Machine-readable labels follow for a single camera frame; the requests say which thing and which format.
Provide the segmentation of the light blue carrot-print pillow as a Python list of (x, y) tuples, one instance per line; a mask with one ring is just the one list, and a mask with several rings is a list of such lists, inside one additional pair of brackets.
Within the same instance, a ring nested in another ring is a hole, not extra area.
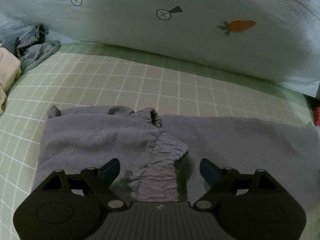
[(1, 0), (1, 31), (45, 24), (319, 96), (319, 0)]

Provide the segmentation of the blue plaid shirt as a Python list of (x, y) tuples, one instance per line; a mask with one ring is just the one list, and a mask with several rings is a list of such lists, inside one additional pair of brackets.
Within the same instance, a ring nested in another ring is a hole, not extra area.
[(48, 34), (48, 28), (44, 24), (38, 24), (18, 38), (17, 49), (25, 50), (33, 45), (42, 44)]

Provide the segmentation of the beige garment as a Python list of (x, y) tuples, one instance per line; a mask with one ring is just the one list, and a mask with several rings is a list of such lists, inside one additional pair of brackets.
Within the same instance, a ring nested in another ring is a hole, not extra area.
[(6, 48), (1, 47), (1, 61), (0, 61), (0, 78), (1, 78), (1, 113), (5, 111), (5, 103), (7, 100), (7, 93), (13, 86), (16, 79), (21, 74), (21, 62), (9, 52)]

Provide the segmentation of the grey fleece pants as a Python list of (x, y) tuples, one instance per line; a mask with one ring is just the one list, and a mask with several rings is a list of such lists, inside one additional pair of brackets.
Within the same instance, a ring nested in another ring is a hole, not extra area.
[(305, 211), (319, 206), (319, 132), (251, 118), (159, 115), (124, 106), (52, 106), (40, 142), (39, 185), (52, 171), (79, 173), (113, 158), (120, 174), (111, 190), (129, 203), (196, 202), (208, 185), (209, 159), (241, 173), (267, 170)]

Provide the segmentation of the blue-grey garment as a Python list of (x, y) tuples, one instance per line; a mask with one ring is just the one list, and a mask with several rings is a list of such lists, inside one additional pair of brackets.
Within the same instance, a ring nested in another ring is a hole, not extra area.
[(24, 74), (55, 54), (61, 47), (59, 41), (47, 41), (29, 47), (20, 58), (21, 74)]

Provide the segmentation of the red knitted cloth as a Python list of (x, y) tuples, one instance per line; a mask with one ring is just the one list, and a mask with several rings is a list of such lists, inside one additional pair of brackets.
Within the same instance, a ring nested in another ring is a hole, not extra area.
[(313, 110), (313, 124), (320, 126), (320, 107)]

